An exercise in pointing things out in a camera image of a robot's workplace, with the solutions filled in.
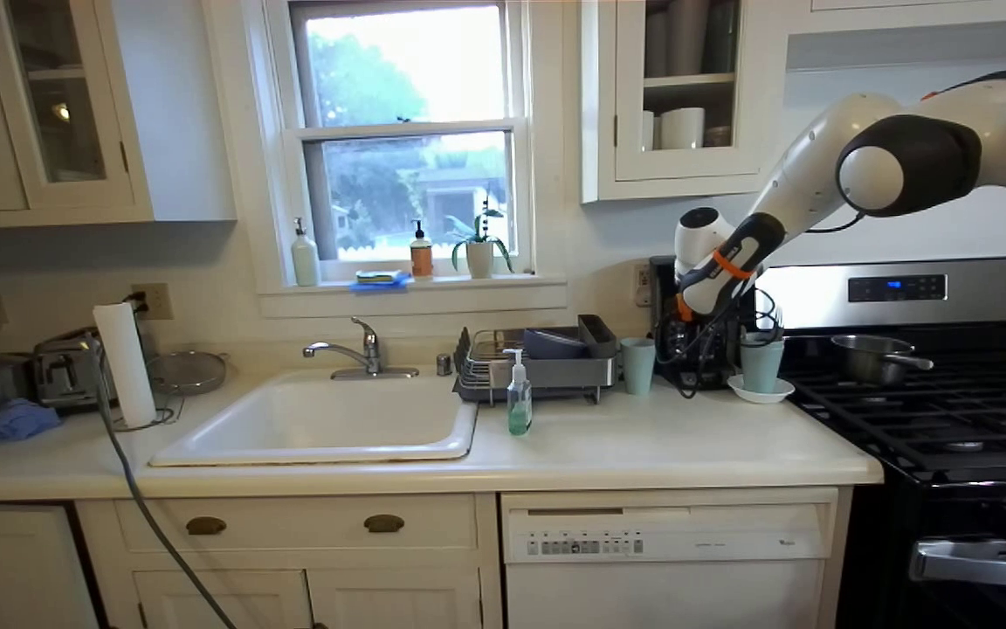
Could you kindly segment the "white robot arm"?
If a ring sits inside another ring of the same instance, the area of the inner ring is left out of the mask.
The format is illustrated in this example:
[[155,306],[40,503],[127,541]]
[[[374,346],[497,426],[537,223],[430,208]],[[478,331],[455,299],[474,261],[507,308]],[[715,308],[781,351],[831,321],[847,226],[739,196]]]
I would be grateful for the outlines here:
[[1006,189],[1006,72],[983,74],[920,104],[852,96],[813,118],[787,152],[742,223],[692,208],[675,226],[671,363],[692,390],[715,390],[728,372],[724,317],[759,267],[839,208],[860,216],[905,216],[953,203],[977,187]]

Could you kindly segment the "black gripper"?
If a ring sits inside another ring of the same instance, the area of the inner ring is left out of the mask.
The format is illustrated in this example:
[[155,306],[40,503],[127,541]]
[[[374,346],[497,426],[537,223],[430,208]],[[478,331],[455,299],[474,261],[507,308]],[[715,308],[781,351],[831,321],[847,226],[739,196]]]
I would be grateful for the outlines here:
[[724,384],[739,363],[743,316],[719,308],[715,316],[683,316],[683,363],[688,384]]

